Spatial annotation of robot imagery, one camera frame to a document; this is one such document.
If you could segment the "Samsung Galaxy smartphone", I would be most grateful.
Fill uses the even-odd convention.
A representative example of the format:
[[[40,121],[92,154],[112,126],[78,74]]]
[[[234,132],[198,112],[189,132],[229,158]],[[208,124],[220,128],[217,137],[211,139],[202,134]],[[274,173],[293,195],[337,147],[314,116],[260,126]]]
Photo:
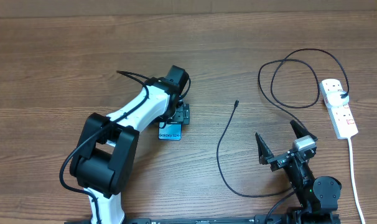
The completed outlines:
[[[167,124],[167,123],[160,122],[158,138],[160,140],[166,140],[166,141],[181,140],[182,125],[181,124]]]

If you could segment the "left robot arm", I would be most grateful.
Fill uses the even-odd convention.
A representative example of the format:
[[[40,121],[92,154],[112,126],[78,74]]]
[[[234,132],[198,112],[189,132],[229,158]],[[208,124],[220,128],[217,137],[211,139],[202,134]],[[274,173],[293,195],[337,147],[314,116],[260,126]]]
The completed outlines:
[[[159,139],[179,141],[182,127],[190,122],[190,108],[183,99],[191,79],[183,68],[174,65],[160,78],[121,74],[142,85],[140,94],[106,116],[91,114],[59,173],[65,189],[90,199],[92,216],[87,223],[126,223],[121,192],[133,169],[140,133],[157,123]]]

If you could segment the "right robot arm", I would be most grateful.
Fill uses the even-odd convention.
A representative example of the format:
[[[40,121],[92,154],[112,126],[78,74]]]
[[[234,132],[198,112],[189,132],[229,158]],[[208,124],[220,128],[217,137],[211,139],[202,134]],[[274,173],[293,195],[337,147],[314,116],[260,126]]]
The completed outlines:
[[[342,184],[334,177],[314,177],[309,167],[309,160],[316,155],[317,137],[303,128],[296,121],[290,122],[296,140],[287,152],[275,156],[266,145],[260,134],[256,133],[259,163],[269,164],[272,171],[283,169],[292,186],[292,192],[276,203],[265,215],[256,215],[256,223],[340,223],[338,215],[338,199]],[[286,213],[273,214],[273,211],[295,195],[299,207],[289,207]]]

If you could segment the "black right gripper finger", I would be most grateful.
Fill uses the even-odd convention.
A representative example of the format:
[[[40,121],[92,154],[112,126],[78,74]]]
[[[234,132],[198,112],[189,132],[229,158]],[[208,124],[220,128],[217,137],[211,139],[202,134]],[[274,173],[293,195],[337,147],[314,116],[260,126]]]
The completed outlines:
[[[258,145],[259,163],[266,165],[269,163],[268,160],[274,157],[274,154],[271,152],[259,133],[255,134],[255,138]]]
[[[314,141],[318,140],[318,138],[315,135],[313,135],[307,129],[302,127],[297,121],[291,120],[290,125],[291,125],[297,139],[305,137],[305,136],[310,136]]]

